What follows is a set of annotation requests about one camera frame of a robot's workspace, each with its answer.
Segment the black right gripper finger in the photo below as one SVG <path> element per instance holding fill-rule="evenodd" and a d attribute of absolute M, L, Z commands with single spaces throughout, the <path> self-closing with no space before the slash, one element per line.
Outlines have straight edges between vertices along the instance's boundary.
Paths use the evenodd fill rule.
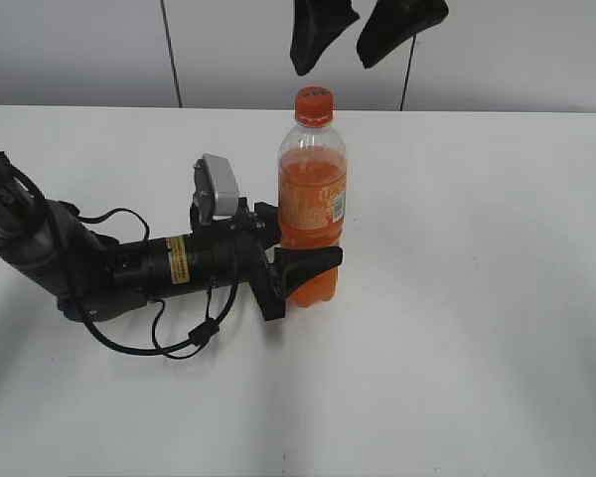
<path fill-rule="evenodd" d="M 415 35 L 449 15 L 444 0 L 378 0 L 357 41 L 357 54 L 371 69 Z"/>
<path fill-rule="evenodd" d="M 325 50 L 360 15 L 347 0 L 294 0 L 289 57 L 299 77 L 310 73 Z"/>

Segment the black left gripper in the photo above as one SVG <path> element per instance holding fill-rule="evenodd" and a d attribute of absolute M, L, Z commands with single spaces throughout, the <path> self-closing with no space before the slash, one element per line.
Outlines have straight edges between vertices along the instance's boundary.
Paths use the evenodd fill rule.
<path fill-rule="evenodd" d="M 311 279 L 338 267 L 339 246 L 277 247 L 272 264 L 266 252 L 280 244 L 275 206 L 238 202 L 236 215 L 203 225 L 191 207 L 187 235 L 129 242 L 110 250 L 113 279 L 110 315 L 141 308 L 157 298 L 206 291 L 210 286 L 248 283 L 265 320 L 285 316 L 288 298 Z"/>

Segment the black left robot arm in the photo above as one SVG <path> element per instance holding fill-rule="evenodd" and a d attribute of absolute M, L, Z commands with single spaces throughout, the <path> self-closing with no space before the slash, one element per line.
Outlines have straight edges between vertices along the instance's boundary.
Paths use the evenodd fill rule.
<path fill-rule="evenodd" d="M 107 321 L 156 299 L 241 283 L 250 286 L 263 318 L 275 320 L 284 317 L 295 290 L 341 264 L 338 246 L 280 247 L 276 207 L 250 206 L 238 193 L 227 159 L 204 154 L 194 165 L 194 181 L 192 230 L 169 238 L 122 243 L 88 229 L 105 216 L 87 218 L 72 204 L 50 203 L 76 295 L 92 320 Z M 2 152 L 0 257 L 54 295 L 68 319 L 81 319 L 43 208 Z"/>

